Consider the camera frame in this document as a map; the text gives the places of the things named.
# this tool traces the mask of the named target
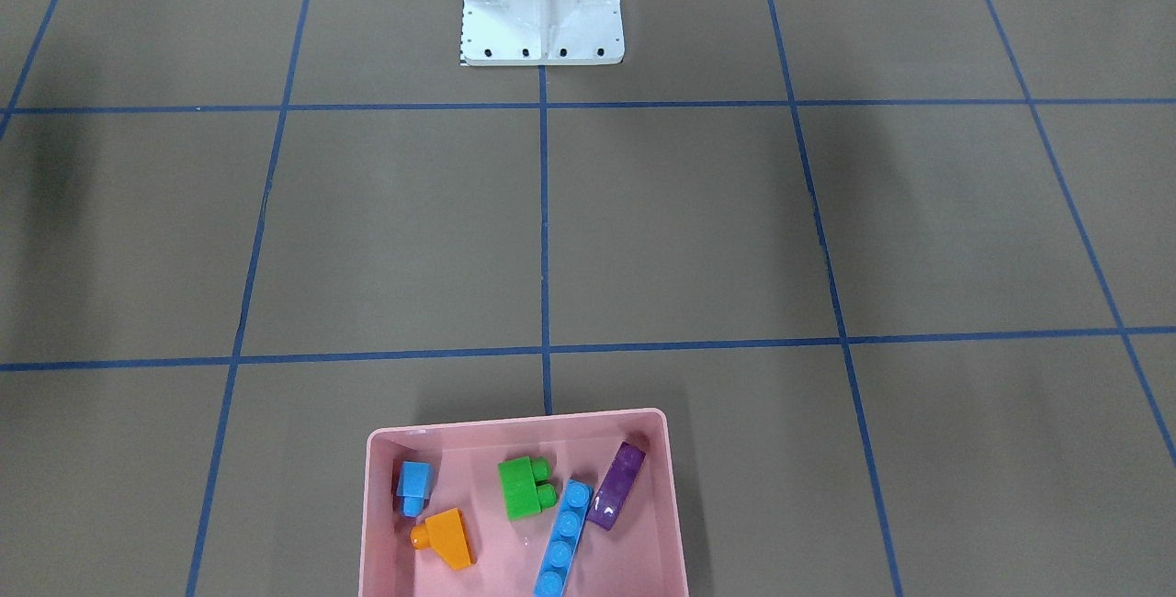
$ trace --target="blue tape line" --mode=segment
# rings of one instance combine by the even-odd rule
[[[1024,99],[811,99],[799,107],[861,107],[861,105],[1024,105]]]
[[[1176,99],[1033,99],[1037,105],[1171,105]]]
[[[1176,326],[1129,326],[1129,334],[1176,334]],[[982,330],[958,334],[895,334],[849,336],[849,344],[916,344],[935,342],[993,342],[1011,338],[1115,337],[1118,329]],[[635,351],[694,351],[760,349],[760,347],[836,347],[840,337],[811,338],[717,338],[717,341],[628,342],[554,344],[547,354],[624,354]],[[114,370],[114,368],[181,368],[200,365],[280,365],[281,363],[340,363],[365,360],[474,358],[493,355],[542,355],[542,347],[472,347],[472,349],[408,349],[399,351],[341,351],[326,354],[198,355],[181,358],[59,360],[45,363],[0,363],[0,373],[49,373],[58,370]]]
[[[4,140],[5,133],[8,132],[8,121],[12,121],[13,110],[16,108],[16,102],[20,100],[20,94],[25,90],[25,82],[28,82],[28,73],[33,69],[33,61],[36,60],[36,52],[41,49],[41,41],[45,40],[45,33],[49,28],[49,20],[53,20],[53,12],[58,8],[58,0],[49,0],[49,6],[45,8],[45,15],[41,16],[41,25],[36,28],[36,35],[33,36],[33,45],[28,48],[28,54],[25,56],[25,65],[20,67],[20,75],[16,78],[16,86],[12,89],[12,96],[8,99],[7,110],[4,119],[0,120],[0,141]]]
[[[759,349],[760,347],[828,347],[840,338],[717,338],[687,342],[617,342],[606,344],[557,344],[552,354],[613,354],[629,351],[693,351],[700,349]]]
[[[787,100],[632,100],[632,102],[553,102],[552,110],[593,107],[786,107]]]
[[[554,396],[552,395],[552,293],[550,293],[550,244],[548,242],[548,228],[550,216],[548,215],[548,190],[547,190],[547,67],[539,67],[539,208],[540,208],[540,234],[539,234],[539,263],[540,263],[540,328],[541,342],[543,346],[543,412],[548,416],[555,412]]]
[[[107,105],[106,107],[18,107],[13,115],[155,115],[169,112],[280,112],[280,105]]]
[[[1132,336],[1155,336],[1155,334],[1176,334],[1176,326],[1127,326],[1125,330]]]
[[[841,298],[837,295],[837,280],[833,270],[833,259],[829,254],[829,244],[826,241],[824,223],[821,221],[821,203],[816,194],[816,186],[813,182],[813,170],[809,165],[808,148],[804,142],[804,132],[801,127],[800,108],[796,103],[796,94],[793,89],[791,71],[788,66],[788,53],[784,49],[784,36],[780,28],[780,19],[776,12],[776,0],[768,0],[768,12],[771,15],[771,28],[776,38],[776,49],[780,56],[780,68],[784,78],[784,90],[788,94],[789,113],[793,120],[793,129],[796,133],[796,148],[800,153],[801,166],[804,170],[804,186],[808,188],[809,199],[813,202],[813,223],[816,226],[817,241],[821,244],[821,253],[824,257],[826,275],[829,280],[829,300],[833,303],[833,314],[837,322],[837,338],[841,346],[842,360],[846,363],[846,375],[849,378],[849,391],[854,400],[854,412],[857,417],[857,431],[862,440],[862,452],[866,458],[866,469],[869,472],[870,489],[874,492],[874,509],[877,512],[878,529],[882,534],[882,544],[886,550],[887,564],[890,569],[890,584],[895,597],[902,597],[902,578],[898,572],[898,559],[894,550],[894,541],[890,535],[890,522],[887,516],[886,501],[882,497],[882,483],[878,478],[877,463],[874,460],[874,443],[870,441],[869,425],[866,420],[866,409],[862,405],[861,388],[857,385],[857,371],[854,368],[854,357],[849,349],[848,334],[846,333],[846,320],[841,310]]]
[[[278,363],[347,363],[361,360],[474,358],[487,355],[539,355],[542,347],[487,347],[486,349],[409,349],[400,351],[342,351],[335,354],[260,354],[243,355],[241,365],[278,365]]]
[[[1029,102],[1029,112],[1033,114],[1034,125],[1037,127],[1037,135],[1041,136],[1042,146],[1045,148],[1045,156],[1049,157],[1049,166],[1054,169],[1054,179],[1057,179],[1057,186],[1062,190],[1063,199],[1065,199],[1065,207],[1069,208],[1075,228],[1078,229],[1078,236],[1082,237],[1083,248],[1087,250],[1087,257],[1090,259],[1090,266],[1095,271],[1095,277],[1098,280],[1098,287],[1102,289],[1103,298],[1107,300],[1107,307],[1110,309],[1110,314],[1115,320],[1116,329],[1123,341],[1123,347],[1131,362],[1131,368],[1135,370],[1135,376],[1140,382],[1140,388],[1142,388],[1143,395],[1147,397],[1148,405],[1151,409],[1151,417],[1155,420],[1156,428],[1160,430],[1160,436],[1163,438],[1164,447],[1168,449],[1168,457],[1171,460],[1172,467],[1176,467],[1176,443],[1172,442],[1172,435],[1168,430],[1168,424],[1164,422],[1163,412],[1160,411],[1160,404],[1156,402],[1155,395],[1151,391],[1151,384],[1148,382],[1148,377],[1143,373],[1143,367],[1135,354],[1135,347],[1131,344],[1130,334],[1127,333],[1127,327],[1123,322],[1118,306],[1115,303],[1115,297],[1111,295],[1107,276],[1103,274],[1102,266],[1098,262],[1098,255],[1095,254],[1094,243],[1090,241],[1090,234],[1087,233],[1087,228],[1078,213],[1077,204],[1074,202],[1074,195],[1070,192],[1070,186],[1065,182],[1065,174],[1062,174],[1062,166],[1057,161],[1057,154],[1054,153],[1054,145],[1049,140],[1049,133],[1045,132],[1045,123],[1041,120],[1041,113],[1037,112],[1037,102],[1033,99],[1033,94],[1029,94],[1029,86],[1025,83],[1021,65],[1017,62],[1017,56],[1013,53],[1013,43],[1009,40],[1008,33],[1004,32],[1004,25],[1001,24],[1001,16],[996,14],[995,4],[993,0],[984,0],[984,4],[988,6],[989,15],[993,16],[993,24],[996,25],[996,33],[1001,36],[1001,43],[1004,45],[1004,53],[1008,54],[1009,62],[1013,65],[1013,71],[1014,74],[1016,74],[1017,83],[1021,86],[1021,92],[1024,94],[1027,102]]]
[[[310,8],[310,0],[302,0],[299,9],[298,27],[294,29],[294,45],[290,47],[289,66],[286,71],[286,87],[282,92],[282,108],[278,114],[278,127],[274,129],[274,145],[269,153],[269,166],[266,170],[266,186],[261,194],[261,208],[258,210],[258,224],[253,234],[253,250],[249,254],[249,269],[245,279],[245,291],[241,295],[241,316],[238,322],[236,334],[233,338],[233,355],[229,363],[228,375],[225,378],[225,396],[221,402],[220,420],[216,423],[216,441],[213,444],[213,455],[208,467],[208,482],[205,485],[205,499],[200,510],[200,523],[196,528],[196,539],[192,549],[192,565],[188,568],[187,597],[195,597],[196,584],[200,579],[200,563],[203,558],[205,538],[208,535],[208,521],[212,516],[213,498],[216,492],[216,476],[220,471],[220,460],[225,447],[225,435],[228,428],[228,416],[233,404],[233,389],[236,384],[236,371],[241,347],[245,344],[245,329],[249,320],[249,304],[253,300],[253,283],[258,275],[258,262],[261,255],[261,241],[266,232],[266,208],[269,204],[269,194],[274,187],[274,173],[278,169],[278,156],[281,153],[282,135],[286,129],[286,115],[290,103],[290,94],[294,92],[294,74],[298,71],[298,56],[302,46],[302,32],[306,29],[306,16]]]
[[[213,440],[213,454],[208,461],[208,478],[205,481],[205,498],[200,504],[200,522],[196,524],[196,541],[192,548],[192,565],[188,566],[187,597],[195,597],[196,583],[200,579],[200,561],[205,555],[205,542],[208,539],[208,519],[213,514],[213,498],[216,495],[216,477],[220,475],[220,458],[225,449],[225,434],[228,430],[228,412],[233,404],[233,389],[236,387],[236,364],[228,367],[225,378],[225,393],[221,396],[221,411],[216,418],[216,437]]]
[[[1037,105],[1176,105],[1176,99],[1034,99]],[[870,107],[870,105],[1027,105],[1024,99],[806,99],[799,107]],[[550,102],[549,110],[601,107],[789,107],[788,100],[649,100],[649,102]],[[289,112],[534,110],[539,103],[289,103]],[[281,112],[278,105],[112,105],[112,107],[13,107],[0,115],[149,115],[166,112]]]
[[[534,110],[539,103],[290,103],[290,112]]]
[[[1067,338],[1117,336],[1118,329],[980,330],[962,334],[896,334],[896,336],[854,336],[849,344],[914,344],[923,342],[983,342],[1000,338]]]
[[[53,373],[59,370],[122,370],[122,368],[189,368],[228,365],[227,355],[191,358],[51,360],[44,363],[0,363],[0,373]]]

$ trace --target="small blue block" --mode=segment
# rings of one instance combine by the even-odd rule
[[[552,538],[547,542],[543,564],[539,568],[535,579],[535,597],[561,597],[568,584],[568,572],[572,561],[576,557],[580,545],[580,534],[584,529],[584,516],[588,515],[588,502],[592,501],[592,488],[582,482],[569,479],[563,487],[563,501],[555,514],[555,525],[552,526]]]
[[[425,462],[405,462],[400,467],[400,483],[396,496],[403,498],[401,511],[406,517],[416,517],[425,510],[425,502],[433,491],[433,467]]]

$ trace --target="orange block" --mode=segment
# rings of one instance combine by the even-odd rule
[[[469,541],[466,538],[466,525],[461,522],[461,510],[454,508],[433,515],[423,524],[413,526],[413,549],[420,551],[429,546],[441,559],[455,570],[474,564],[474,555],[469,552]]]

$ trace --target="white metal stand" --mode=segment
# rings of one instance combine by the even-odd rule
[[[621,0],[465,0],[462,65],[616,65],[623,56]]]

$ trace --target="toy block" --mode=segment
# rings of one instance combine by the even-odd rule
[[[425,523],[413,526],[409,539],[413,549],[417,551],[433,548],[436,555],[455,570],[468,568],[476,562],[469,551],[469,539],[466,537],[461,510],[456,508],[425,518]]]
[[[550,476],[552,465],[542,457],[519,457],[499,464],[507,518],[521,519],[555,505],[555,488],[543,483]]]
[[[600,483],[600,489],[596,489],[596,497],[593,498],[592,508],[588,510],[589,522],[604,530],[613,530],[613,524],[621,514],[621,505],[624,505],[624,499],[628,498],[644,461],[643,451],[629,443],[621,444],[616,457],[613,458],[613,465],[608,468],[603,482]]]
[[[535,579],[535,597],[562,597],[572,572],[572,561],[580,546],[580,534],[584,528],[584,515],[588,514],[588,502],[592,501],[592,488],[582,482],[569,479],[563,488],[563,501],[555,514],[555,525],[547,542],[547,552],[539,568]]]
[[[433,467],[423,462],[405,462],[400,467],[400,483],[396,496],[402,498],[401,512],[406,517],[417,517],[425,510],[425,502],[433,491]]]

